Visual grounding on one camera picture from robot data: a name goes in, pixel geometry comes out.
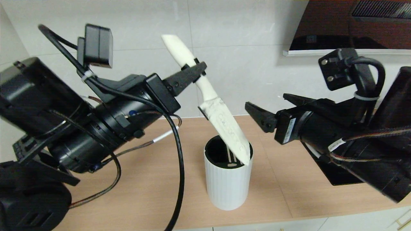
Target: ribbed white cylinder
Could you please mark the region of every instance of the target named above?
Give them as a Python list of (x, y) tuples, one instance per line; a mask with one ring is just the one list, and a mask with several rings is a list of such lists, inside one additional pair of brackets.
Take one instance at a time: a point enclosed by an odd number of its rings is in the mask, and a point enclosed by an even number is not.
[(233, 210), (240, 207), (248, 195), (253, 157), (248, 166), (224, 169), (211, 163), (204, 150), (204, 163), (207, 193), (211, 202), (222, 210)]

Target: white cabinet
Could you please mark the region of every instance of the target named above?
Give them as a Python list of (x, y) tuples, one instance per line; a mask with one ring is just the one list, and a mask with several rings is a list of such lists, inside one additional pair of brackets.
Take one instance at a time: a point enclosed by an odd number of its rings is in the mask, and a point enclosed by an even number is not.
[[(318, 231), (395, 231), (398, 227), (396, 220), (409, 209), (410, 207), (403, 207), (372, 213), (329, 217)], [(411, 231), (410, 228), (405, 227), (401, 231)]]
[(238, 226), (214, 227), (214, 231), (318, 231), (326, 218), (308, 219), (268, 224), (248, 224)]

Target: white knife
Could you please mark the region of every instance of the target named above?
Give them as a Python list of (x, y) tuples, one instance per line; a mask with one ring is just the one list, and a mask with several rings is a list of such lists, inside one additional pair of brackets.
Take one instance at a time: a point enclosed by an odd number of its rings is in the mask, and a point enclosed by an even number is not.
[[(177, 35), (162, 35), (162, 39), (180, 67), (186, 64), (190, 67), (196, 65), (194, 55)], [(201, 110), (233, 154), (242, 163), (248, 165), (250, 162), (249, 142), (227, 105), (218, 97), (206, 76), (201, 76), (196, 81), (196, 85), (203, 95), (204, 102), (200, 105)]]

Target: knife handle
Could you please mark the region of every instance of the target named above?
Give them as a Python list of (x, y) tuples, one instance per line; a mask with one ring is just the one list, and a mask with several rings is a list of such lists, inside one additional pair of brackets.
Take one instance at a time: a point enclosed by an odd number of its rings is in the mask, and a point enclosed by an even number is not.
[[(162, 35), (161, 37), (164, 44), (166, 45), (167, 50), (170, 52), (171, 56), (180, 67), (183, 67), (186, 64), (190, 67), (196, 65), (193, 53), (191, 53), (191, 51), (177, 35)], [(201, 76), (196, 81), (196, 85), (203, 95), (203, 101), (215, 99), (218, 97), (217, 93), (215, 92), (206, 76)]]

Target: countertop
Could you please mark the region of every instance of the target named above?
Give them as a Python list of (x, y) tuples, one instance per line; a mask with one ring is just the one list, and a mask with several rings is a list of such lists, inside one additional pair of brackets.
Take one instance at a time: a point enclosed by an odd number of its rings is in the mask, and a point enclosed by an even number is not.
[[(246, 202), (233, 211), (222, 211), (210, 202), (203, 148), (217, 135), (204, 118), (183, 119), (179, 129), (185, 166), (184, 200), (176, 229), (193, 229), (250, 223), (269, 223), (371, 212), (411, 205), (407, 196), (396, 204), (367, 184), (332, 186), (299, 141), (284, 146), (265, 134), (249, 116), (236, 116), (253, 146), (254, 162)], [(166, 120), (149, 126), (142, 139), (118, 152), (151, 140), (169, 130)], [(172, 135), (149, 147), (119, 157), (122, 177), (102, 197), (70, 210), (55, 229), (163, 230), (177, 199), (179, 172)], [(81, 179), (69, 186), (73, 201), (109, 186), (115, 178), (114, 163), (94, 174), (75, 174)]]

